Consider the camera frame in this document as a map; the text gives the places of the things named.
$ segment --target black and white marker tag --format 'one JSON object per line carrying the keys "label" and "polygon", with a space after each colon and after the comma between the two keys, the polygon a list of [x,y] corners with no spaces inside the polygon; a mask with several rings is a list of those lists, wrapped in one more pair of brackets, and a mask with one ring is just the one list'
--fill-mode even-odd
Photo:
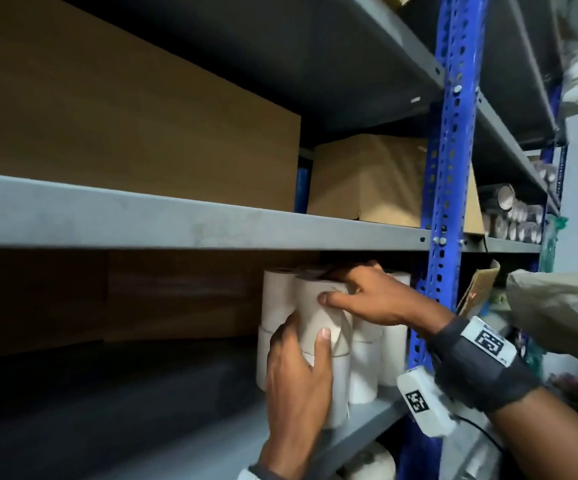
{"label": "black and white marker tag", "polygon": [[471,319],[461,336],[484,350],[505,367],[509,367],[516,358],[517,350],[513,344],[502,338],[498,332],[478,317]]}

